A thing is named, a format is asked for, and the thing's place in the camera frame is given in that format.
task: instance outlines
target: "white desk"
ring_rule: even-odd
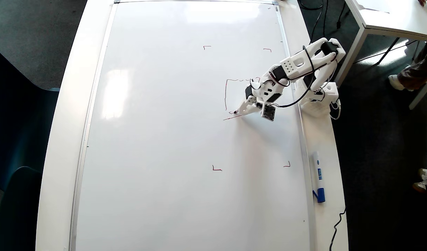
[[[89,0],[71,50],[46,153],[38,209],[36,250],[68,250],[76,170],[97,62],[112,0]],[[296,1],[281,2],[281,14],[291,53],[309,44],[308,33]],[[317,250],[327,250],[333,225],[344,210],[344,194],[331,120],[304,115],[309,153],[319,151],[326,172],[326,202],[315,204]],[[348,249],[346,217],[338,226],[334,250]]]
[[[361,8],[357,0],[345,1],[359,25],[359,32],[337,73],[338,86],[347,76],[368,34],[427,41],[427,4],[421,7],[417,0],[379,0],[388,6],[390,12],[386,13]]]

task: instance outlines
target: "chair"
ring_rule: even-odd
[[[14,171],[43,171],[59,92],[32,84],[0,54],[0,189]]]
[[[20,167],[0,204],[0,251],[35,250],[41,173]]]

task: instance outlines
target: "whiteboard frame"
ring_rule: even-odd
[[[96,102],[97,87],[99,86],[100,74],[102,73],[103,61],[105,59],[106,49],[108,47],[108,40],[111,34],[111,28],[114,23],[114,16],[116,16],[117,4],[113,4],[111,12],[108,18],[108,24],[106,26],[105,35],[102,42],[102,48],[100,49],[99,60],[97,61],[96,73],[94,75],[94,82],[92,83],[91,95],[89,96],[89,109],[86,114],[86,122],[83,130],[83,139],[81,146],[81,153],[78,159],[77,172],[75,177],[74,185],[74,197],[73,197],[73,210],[71,213],[71,226],[69,233],[69,247],[70,250],[75,250],[75,243],[77,237],[77,217],[78,217],[78,204],[80,202],[80,194],[82,187],[83,168],[85,164],[86,148],[88,145],[89,128],[91,126],[92,112],[94,110],[94,103]]]
[[[117,6],[120,3],[132,3],[132,2],[162,2],[162,1],[179,1],[179,0],[114,0],[111,8],[111,12],[108,18],[107,27],[105,30],[104,38],[102,41],[102,48],[100,50],[99,59],[97,61],[97,68],[96,73],[94,75],[94,81],[92,84],[92,90],[91,95],[89,98],[89,109],[87,110],[86,114],[86,122],[84,126],[84,132],[83,132],[83,138],[82,138],[82,144],[81,144],[81,150],[80,150],[80,156],[78,159],[77,164],[77,172],[75,177],[75,186],[74,186],[74,195],[73,195],[73,208],[71,213],[71,222],[70,222],[70,238],[69,238],[69,247],[71,251],[75,251],[75,245],[76,245],[76,233],[77,233],[77,218],[78,218],[78,205],[80,202],[80,195],[81,195],[81,184],[82,184],[82,178],[83,178],[83,169],[84,169],[84,162],[86,157],[86,148],[87,148],[87,141],[89,138],[89,130],[91,127],[91,119],[92,119],[92,113],[94,110],[94,105],[96,101],[96,94],[97,89],[99,86],[99,80],[100,75],[102,72],[102,66],[105,59],[105,53],[106,49],[108,47],[108,40],[111,34],[111,30],[114,23],[114,18],[116,16],[116,10]],[[205,1],[205,0],[181,0],[181,1]],[[243,3],[263,3],[263,4],[270,4],[275,6],[277,19],[279,21],[280,26],[280,32],[282,36],[282,41],[284,43],[284,50],[285,50],[285,56],[290,57],[289,48],[288,48],[288,42],[287,37],[285,33],[285,29],[283,27],[282,22],[282,16],[280,13],[279,4],[276,1],[264,1],[264,0],[208,0],[210,2],[243,2]],[[292,95],[294,95],[294,92],[296,90],[295,84],[291,85]],[[303,162],[303,169],[304,169],[304,179],[305,179],[305,186],[306,186],[306,197],[307,197],[307,210],[308,210],[308,222],[309,222],[309,244],[310,244],[310,250],[315,251],[316,250],[316,231],[315,231],[315,210],[314,210],[314,199],[312,192],[312,181],[311,181],[311,172],[310,172],[310,165],[309,165],[309,155],[307,151],[307,145],[306,145],[306,135],[303,125],[303,119],[302,119],[302,113],[300,106],[298,103],[295,105],[297,107],[296,109],[296,115],[297,115],[297,128],[299,130],[299,141],[300,141],[300,151],[302,153],[302,162]]]
[[[279,19],[279,25],[280,25],[280,32],[282,33],[282,41],[285,45],[285,55],[286,57],[290,57],[289,53],[289,47],[288,47],[288,41],[285,33],[285,27],[283,26],[282,21],[282,13],[280,12],[279,3],[275,2],[275,11],[277,12],[277,18]],[[297,83],[291,85],[292,95],[294,96],[294,93],[296,92],[296,85]],[[308,208],[308,223],[309,223],[309,247],[310,250],[315,251],[316,250],[316,231],[315,231],[315,210],[314,210],[314,198],[312,195],[312,192],[308,192],[308,190],[312,191],[312,181],[311,181],[311,169],[309,165],[309,154],[308,154],[308,148],[306,144],[306,134],[305,134],[305,128],[303,126],[303,119],[302,119],[302,111],[300,109],[300,105],[296,103],[295,105],[297,107],[296,109],[296,115],[298,117],[297,119],[297,128],[299,130],[298,137],[300,141],[300,150],[302,152],[302,160],[303,160],[303,170],[304,170],[304,178],[305,178],[305,186],[306,186],[306,201],[307,201],[307,208]]]

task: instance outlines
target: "dark carpet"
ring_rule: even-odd
[[[304,0],[304,5],[321,2]],[[325,37],[337,38],[349,51],[358,25],[351,13],[345,16],[346,7],[336,28],[343,2],[329,1]],[[302,9],[310,34],[319,12]],[[323,37],[322,25],[323,18],[313,41]],[[394,39],[369,35],[358,58],[385,51]],[[354,64],[339,89],[342,113],[333,127],[351,251],[427,250],[427,195],[411,187],[421,181],[418,169],[427,169],[427,95],[411,111],[417,92],[394,90],[387,80],[411,63],[416,44],[390,52],[378,66],[373,64],[381,56]]]
[[[304,5],[321,2],[304,0]],[[345,15],[346,8],[336,28],[343,2],[329,1],[325,37],[337,38],[349,51],[358,26],[351,13]],[[85,3],[0,1],[0,52],[34,84],[60,87]],[[302,9],[310,33],[319,12]],[[324,13],[313,41],[323,37]],[[358,58],[385,50],[393,40],[368,36]],[[342,114],[333,124],[351,251],[427,250],[427,195],[411,188],[420,181],[418,169],[427,168],[427,95],[410,111],[416,92],[396,91],[387,81],[411,62],[415,46],[390,52],[375,67],[381,56],[354,64],[339,90]]]

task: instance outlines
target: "sneaker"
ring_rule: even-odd
[[[418,192],[427,193],[427,176],[422,175],[421,177],[423,181],[418,183],[413,183],[412,187]]]
[[[390,76],[388,76],[388,81],[390,81],[390,85],[391,85],[393,88],[395,88],[396,90],[400,90],[400,91],[402,91],[402,90],[406,89],[406,88],[401,84],[401,82],[398,80],[398,75],[390,75]]]
[[[420,168],[418,170],[418,175],[421,177],[422,175],[427,176],[427,169]]]

